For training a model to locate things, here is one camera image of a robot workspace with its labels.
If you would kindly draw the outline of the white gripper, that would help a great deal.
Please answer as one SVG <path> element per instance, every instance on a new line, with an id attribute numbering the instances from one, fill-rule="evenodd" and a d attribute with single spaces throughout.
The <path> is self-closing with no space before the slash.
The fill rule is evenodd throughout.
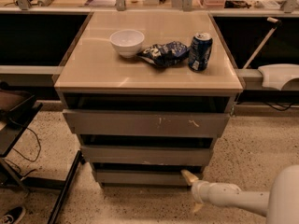
<path id="1" fill-rule="evenodd" d="M 188 170 L 181 171 L 182 176 L 189 186 L 192 186 L 191 192 L 195 200 L 192 212 L 195 214 L 203 208 L 203 203 L 213 203 L 212 201 L 212 188 L 215 183 L 199 180 L 199 178 Z"/>

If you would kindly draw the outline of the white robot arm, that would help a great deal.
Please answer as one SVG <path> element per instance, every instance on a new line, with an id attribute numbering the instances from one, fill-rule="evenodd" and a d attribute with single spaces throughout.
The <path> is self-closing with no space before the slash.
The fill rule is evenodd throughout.
<path id="1" fill-rule="evenodd" d="M 181 171 L 191 187 L 195 209 L 204 203 L 234 207 L 265 217 L 266 224 L 299 224 L 299 166 L 283 169 L 269 191 L 244 191 L 236 184 L 200 180 L 188 170 Z"/>

